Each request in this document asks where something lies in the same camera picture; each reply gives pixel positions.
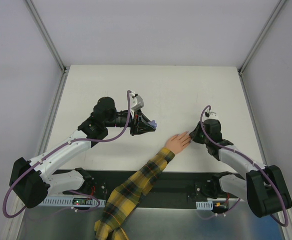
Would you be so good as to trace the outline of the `purple nail polish bottle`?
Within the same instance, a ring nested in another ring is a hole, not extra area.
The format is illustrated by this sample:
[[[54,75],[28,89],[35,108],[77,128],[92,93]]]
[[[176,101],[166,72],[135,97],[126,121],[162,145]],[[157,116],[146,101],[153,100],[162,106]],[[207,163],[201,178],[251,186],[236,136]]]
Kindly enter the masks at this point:
[[[157,123],[156,123],[154,120],[149,121],[149,122],[148,122],[148,125],[150,125],[150,126],[153,127],[154,129],[158,126]]]

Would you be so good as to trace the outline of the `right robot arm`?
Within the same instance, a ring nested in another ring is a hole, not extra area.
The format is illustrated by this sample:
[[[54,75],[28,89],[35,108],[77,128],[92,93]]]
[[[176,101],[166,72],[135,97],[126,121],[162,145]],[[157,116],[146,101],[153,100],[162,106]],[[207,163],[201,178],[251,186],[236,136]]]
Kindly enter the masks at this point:
[[[217,119],[198,122],[190,133],[191,140],[206,147],[216,160],[230,166],[234,173],[214,174],[201,188],[208,198],[220,198],[226,193],[246,201],[253,214],[259,218],[286,211],[292,199],[283,173],[276,165],[255,162],[241,153],[232,142],[224,139]]]

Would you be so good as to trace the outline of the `yellow plaid sleeve forearm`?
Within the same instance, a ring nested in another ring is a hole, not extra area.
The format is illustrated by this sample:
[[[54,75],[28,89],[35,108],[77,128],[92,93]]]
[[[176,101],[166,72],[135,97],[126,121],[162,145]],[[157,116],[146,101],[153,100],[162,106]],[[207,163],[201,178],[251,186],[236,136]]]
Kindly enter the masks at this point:
[[[122,224],[153,188],[168,163],[175,157],[162,148],[153,158],[110,194],[101,219],[94,225],[96,240],[127,240]]]

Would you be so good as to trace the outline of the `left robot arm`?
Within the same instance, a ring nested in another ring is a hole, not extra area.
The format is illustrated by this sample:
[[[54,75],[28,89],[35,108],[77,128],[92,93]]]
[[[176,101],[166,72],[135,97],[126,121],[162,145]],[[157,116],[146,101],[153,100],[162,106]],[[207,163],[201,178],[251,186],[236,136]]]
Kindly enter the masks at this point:
[[[14,192],[28,209],[42,203],[48,195],[69,190],[76,190],[82,195],[89,193],[92,177],[82,168],[56,176],[53,174],[80,153],[98,143],[107,143],[108,128],[129,129],[132,136],[156,130],[156,122],[149,120],[141,110],[144,101],[140,95],[128,91],[127,103],[127,110],[117,111],[114,99],[108,96],[100,98],[90,116],[58,146],[30,160],[22,157],[16,160],[8,193]]]

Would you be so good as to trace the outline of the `mannequin hand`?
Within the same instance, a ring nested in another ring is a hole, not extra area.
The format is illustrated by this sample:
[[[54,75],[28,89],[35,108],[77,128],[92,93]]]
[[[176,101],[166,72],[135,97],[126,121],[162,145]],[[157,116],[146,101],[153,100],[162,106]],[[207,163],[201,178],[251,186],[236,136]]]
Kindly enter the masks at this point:
[[[176,134],[169,138],[164,148],[170,150],[173,154],[177,155],[182,152],[191,143],[191,137],[187,131]]]

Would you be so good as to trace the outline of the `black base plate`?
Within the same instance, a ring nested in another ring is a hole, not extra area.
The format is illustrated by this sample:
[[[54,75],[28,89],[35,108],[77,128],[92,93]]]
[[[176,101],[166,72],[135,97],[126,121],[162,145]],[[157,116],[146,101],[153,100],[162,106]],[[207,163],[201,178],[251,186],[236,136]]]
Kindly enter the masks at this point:
[[[217,192],[217,173],[164,172],[156,176],[141,175],[129,179],[133,171],[92,171],[78,192],[108,200],[113,190],[137,201],[140,208],[194,209],[197,202],[221,198],[225,205],[230,194]]]

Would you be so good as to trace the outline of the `right aluminium frame post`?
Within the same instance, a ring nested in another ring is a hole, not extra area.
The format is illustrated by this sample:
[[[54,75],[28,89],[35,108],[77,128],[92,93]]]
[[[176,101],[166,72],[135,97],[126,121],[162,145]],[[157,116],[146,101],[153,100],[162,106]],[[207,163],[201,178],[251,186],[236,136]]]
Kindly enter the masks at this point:
[[[279,17],[281,12],[283,11],[285,5],[288,3],[288,0],[279,0],[274,9],[272,10],[270,16],[266,20],[264,26],[262,27],[260,33],[258,34],[257,38],[255,39],[252,47],[250,48],[247,56],[245,57],[243,63],[238,68],[239,76],[242,76],[245,69],[248,67],[250,61],[252,60],[253,56],[256,54],[257,50],[261,46],[262,42],[266,38],[268,32],[270,31],[271,27],[274,25],[276,19]]]

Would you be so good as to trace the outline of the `aluminium frame post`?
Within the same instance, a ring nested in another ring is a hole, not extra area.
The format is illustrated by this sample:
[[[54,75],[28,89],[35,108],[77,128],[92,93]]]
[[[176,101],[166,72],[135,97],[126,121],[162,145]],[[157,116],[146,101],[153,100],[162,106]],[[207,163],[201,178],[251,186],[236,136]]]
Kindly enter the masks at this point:
[[[253,56],[256,54],[257,50],[261,46],[262,42],[266,38],[268,32],[270,31],[271,27],[274,25],[276,19],[279,17],[281,12],[283,11],[285,5],[288,3],[288,0],[279,0],[274,9],[272,10],[270,16],[266,20],[264,26],[262,27],[260,33],[258,34],[257,38],[255,39],[252,47],[250,48],[247,56],[245,57],[243,63],[238,68],[239,76],[242,76],[245,69],[248,67],[250,61],[252,60]]]
[[[32,0],[24,0],[24,4],[26,5],[31,17],[33,18],[34,23],[36,24],[46,46],[48,47],[48,50],[50,51],[53,59],[58,65],[58,68],[61,70],[61,72],[64,74],[67,72],[67,66],[64,64],[53,40],[50,37],[50,34]]]

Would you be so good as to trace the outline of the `left aluminium frame post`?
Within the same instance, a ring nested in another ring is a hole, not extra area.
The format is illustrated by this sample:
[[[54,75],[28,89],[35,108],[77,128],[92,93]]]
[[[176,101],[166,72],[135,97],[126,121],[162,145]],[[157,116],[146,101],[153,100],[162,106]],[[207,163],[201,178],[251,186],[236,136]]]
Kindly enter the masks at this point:
[[[32,0],[24,0],[24,4],[26,5],[31,17],[33,18],[34,23],[36,24],[46,46],[48,47],[48,50],[50,51],[53,59],[58,65],[58,68],[61,70],[61,72],[64,74],[67,72],[67,66],[64,64],[53,40],[50,37],[50,34]]]

